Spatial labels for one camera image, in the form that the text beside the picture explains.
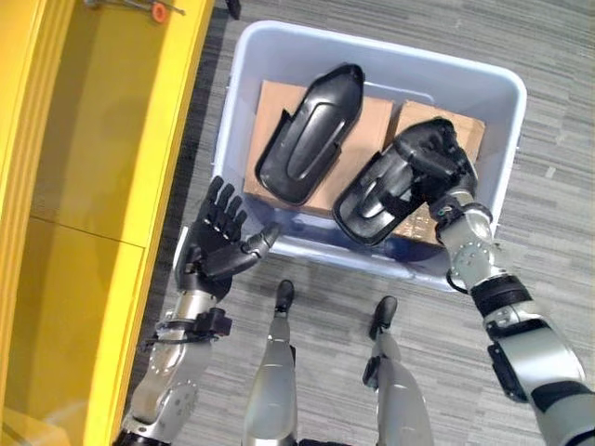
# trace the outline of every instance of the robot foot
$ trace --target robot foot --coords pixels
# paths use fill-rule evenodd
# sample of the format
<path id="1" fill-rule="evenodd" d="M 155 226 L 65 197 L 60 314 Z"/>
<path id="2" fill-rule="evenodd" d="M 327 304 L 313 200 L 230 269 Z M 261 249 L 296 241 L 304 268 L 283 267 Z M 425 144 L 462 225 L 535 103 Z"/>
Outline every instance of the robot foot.
<path id="1" fill-rule="evenodd" d="M 390 323 L 396 310 L 397 299 L 395 297 L 391 295 L 382 297 L 382 300 L 376 305 L 374 317 L 370 324 L 370 331 L 368 332 L 370 339 L 376 341 L 376 336 L 381 330 L 388 330 L 390 328 Z"/>
<path id="2" fill-rule="evenodd" d="M 286 313 L 294 302 L 294 284 L 285 279 L 277 287 L 277 299 L 275 301 L 275 313 Z"/>

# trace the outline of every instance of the robot forearm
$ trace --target robot forearm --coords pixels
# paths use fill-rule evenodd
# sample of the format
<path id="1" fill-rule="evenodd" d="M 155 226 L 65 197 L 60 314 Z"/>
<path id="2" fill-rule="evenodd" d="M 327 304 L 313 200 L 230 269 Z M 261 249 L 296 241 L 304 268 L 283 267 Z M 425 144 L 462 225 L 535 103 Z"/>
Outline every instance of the robot forearm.
<path id="1" fill-rule="evenodd" d="M 430 208 L 451 259 L 451 275 L 465 283 L 493 345 L 493 368 L 506 395 L 529 402 L 550 445 L 595 444 L 595 394 L 553 322 L 504 268 L 489 212 L 463 190 Z"/>
<path id="2" fill-rule="evenodd" d="M 198 381 L 211 357 L 211 339 L 226 335 L 231 320 L 202 291 L 180 294 L 157 324 L 149 368 L 135 389 L 115 446 L 169 445 L 198 398 Z"/>

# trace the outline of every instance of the white plastic bin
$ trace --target white plastic bin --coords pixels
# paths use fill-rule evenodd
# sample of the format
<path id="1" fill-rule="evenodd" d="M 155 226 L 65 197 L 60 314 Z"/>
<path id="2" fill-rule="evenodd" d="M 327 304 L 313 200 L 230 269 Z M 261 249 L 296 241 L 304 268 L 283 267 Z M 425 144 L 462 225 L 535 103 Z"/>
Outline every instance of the white plastic bin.
<path id="1" fill-rule="evenodd" d="M 485 122 L 476 163 L 477 198 L 491 209 L 495 229 L 525 111 L 522 80 L 492 65 L 352 35 L 275 21 L 246 28 L 235 48 L 213 174 L 243 189 L 263 80 L 309 85 L 341 62 L 362 66 L 367 96 L 397 104 L 412 99 Z M 343 234 L 332 218 L 275 209 L 250 197 L 245 197 L 245 209 L 246 232 L 272 220 L 283 224 L 284 236 L 273 247 L 277 254 L 450 289 L 442 248 L 397 237 L 365 248 Z"/>

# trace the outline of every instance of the gray carpet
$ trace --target gray carpet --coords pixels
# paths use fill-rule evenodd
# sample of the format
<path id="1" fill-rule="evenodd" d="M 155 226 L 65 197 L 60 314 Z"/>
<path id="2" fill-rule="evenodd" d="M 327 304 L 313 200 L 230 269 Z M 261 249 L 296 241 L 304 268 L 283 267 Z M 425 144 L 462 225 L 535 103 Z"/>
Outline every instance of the gray carpet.
<path id="1" fill-rule="evenodd" d="M 533 297 L 551 311 L 593 385 L 594 8 L 585 0 L 244 0 L 242 19 L 218 2 L 206 38 L 142 335 L 176 299 L 169 270 L 182 222 L 195 217 L 235 43 L 274 19 L 372 37 L 510 68 L 528 89 L 527 113 L 497 236 Z M 365 327 L 377 300 L 396 295 L 394 334 L 428 404 L 437 444 L 543 444 L 533 413 L 503 395 L 469 298 L 271 256 L 238 276 L 223 302 L 232 334 L 214 345 L 199 408 L 177 445 L 238 445 L 251 379 L 281 278 L 294 281 L 299 436 L 372 445 L 376 396 L 361 385 Z M 138 355 L 131 388 L 147 366 Z"/>

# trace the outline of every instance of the cardboard box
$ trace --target cardboard box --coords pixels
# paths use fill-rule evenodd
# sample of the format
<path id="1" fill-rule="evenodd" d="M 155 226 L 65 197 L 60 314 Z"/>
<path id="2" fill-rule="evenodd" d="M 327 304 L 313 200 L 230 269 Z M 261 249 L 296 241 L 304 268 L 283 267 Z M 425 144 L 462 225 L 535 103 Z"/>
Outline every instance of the cardboard box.
<path id="1" fill-rule="evenodd" d="M 392 140 L 395 135 L 404 131 L 405 128 L 437 116 L 448 119 L 453 123 L 458 145 L 465 150 L 471 162 L 474 163 L 482 143 L 485 124 L 478 119 L 469 118 L 468 116 L 452 113 L 451 111 L 442 110 L 430 105 L 407 100 L 401 107 L 398 119 L 391 123 L 391 131 L 387 135 L 387 139 Z M 430 217 L 428 205 L 422 204 L 393 233 L 424 243 L 438 244 L 434 231 L 435 227 L 436 223 Z"/>
<path id="2" fill-rule="evenodd" d="M 260 90 L 260 100 L 250 153 L 245 169 L 244 192 L 259 197 L 275 207 L 293 206 L 274 197 L 259 182 L 255 166 L 271 139 L 281 112 L 286 109 L 294 113 L 301 102 L 306 87 L 264 81 Z M 378 98 L 364 98 L 362 114 L 341 145 L 341 154 L 318 188 L 307 202 L 299 208 L 319 216 L 330 216 L 333 203 L 338 195 L 349 186 L 372 154 L 380 151 L 389 128 L 392 102 Z"/>

